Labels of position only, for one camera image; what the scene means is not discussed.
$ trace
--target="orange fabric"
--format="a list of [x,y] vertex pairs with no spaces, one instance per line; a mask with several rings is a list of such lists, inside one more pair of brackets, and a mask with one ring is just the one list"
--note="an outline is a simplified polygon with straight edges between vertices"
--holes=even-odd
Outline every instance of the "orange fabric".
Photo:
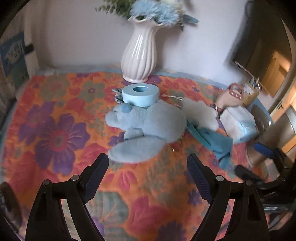
[[[161,96],[188,97],[207,105],[221,93],[211,85],[184,78],[151,76],[148,83],[156,84]],[[128,84],[120,74],[106,72],[32,78],[11,121],[2,163],[2,177],[13,187],[22,209],[21,235],[25,235],[30,209],[44,179],[59,182],[80,174],[100,153],[122,141],[123,132],[108,127],[104,117],[116,105],[112,88]],[[244,144],[233,147],[232,161],[224,171],[212,152],[185,133],[182,142],[166,145],[145,163],[110,162],[87,207],[107,241],[190,240],[209,205],[187,171],[186,157],[196,153],[215,174],[240,181],[233,167],[247,165],[244,150]],[[219,238],[227,229],[232,206],[230,202]],[[63,207],[69,221],[65,203]],[[68,226],[78,239],[74,226]]]

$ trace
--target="green foliage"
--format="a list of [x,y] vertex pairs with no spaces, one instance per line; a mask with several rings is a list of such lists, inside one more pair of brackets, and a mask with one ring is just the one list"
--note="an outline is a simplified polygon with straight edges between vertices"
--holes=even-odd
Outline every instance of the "green foliage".
[[105,4],[96,8],[96,11],[105,11],[107,13],[115,13],[123,18],[130,18],[130,10],[136,0],[104,0]]

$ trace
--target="television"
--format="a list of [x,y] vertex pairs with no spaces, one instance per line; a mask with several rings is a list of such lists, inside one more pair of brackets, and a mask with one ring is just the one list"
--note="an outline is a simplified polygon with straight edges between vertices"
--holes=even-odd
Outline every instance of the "television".
[[275,53],[292,62],[288,35],[282,19],[265,0],[248,1],[245,14],[247,22],[232,61],[262,81]]

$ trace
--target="white fluffy plush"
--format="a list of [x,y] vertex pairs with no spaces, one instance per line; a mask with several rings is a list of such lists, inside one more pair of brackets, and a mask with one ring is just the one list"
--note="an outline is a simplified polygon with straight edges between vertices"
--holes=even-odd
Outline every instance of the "white fluffy plush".
[[198,128],[207,128],[212,131],[219,129],[219,124],[216,118],[217,112],[212,107],[209,107],[203,101],[194,101],[189,98],[182,100],[182,110],[187,119]]

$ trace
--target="purple flower pattern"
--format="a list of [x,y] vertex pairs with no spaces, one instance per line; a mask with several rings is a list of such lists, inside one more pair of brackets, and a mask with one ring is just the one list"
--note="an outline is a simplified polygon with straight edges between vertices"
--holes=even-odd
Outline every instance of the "purple flower pattern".
[[183,225],[173,221],[158,230],[158,237],[155,241],[186,241],[186,230]]
[[50,117],[39,135],[41,140],[35,145],[35,160],[41,169],[53,162],[54,173],[69,175],[75,161],[74,151],[83,149],[90,135],[83,122],[74,124],[70,114],[61,115],[59,122]]
[[214,167],[219,167],[219,161],[216,158],[212,160],[212,164]]
[[186,182],[187,184],[191,184],[191,183],[194,183],[194,180],[190,174],[190,172],[188,171],[188,169],[186,171],[184,171],[184,175],[186,177]]
[[193,189],[191,192],[188,192],[188,204],[192,204],[194,207],[196,207],[196,204],[202,204],[202,198],[200,196],[200,193],[196,191],[196,189]]
[[105,227],[104,227],[104,224],[103,223],[100,223],[98,217],[92,217],[92,219],[93,219],[94,224],[96,225],[98,231],[104,237],[104,235],[105,235]]
[[[162,82],[162,79],[158,75],[151,75],[151,76],[149,76],[149,79],[147,80],[147,82],[145,82],[145,84],[158,85],[161,82]],[[121,83],[125,86],[132,84],[126,80],[123,80]]]
[[222,130],[225,131],[224,126],[222,125],[220,118],[217,117],[216,120],[218,121],[219,128],[221,128]]
[[86,78],[86,77],[88,77],[88,76],[89,76],[88,73],[77,73],[77,74],[76,74],[76,77],[77,77],[77,78]]
[[200,92],[200,90],[198,88],[196,88],[196,87],[192,87],[192,89],[193,89],[194,92]]
[[18,141],[22,142],[26,139],[26,145],[28,146],[35,141],[37,135],[39,135],[47,120],[50,117],[54,109],[55,102],[44,102],[40,107],[39,105],[33,105],[29,110],[26,121],[18,130]]
[[229,213],[230,210],[231,210],[231,206],[228,204],[225,213]]
[[111,136],[108,145],[115,146],[116,144],[123,142],[124,132],[120,132],[118,136]]

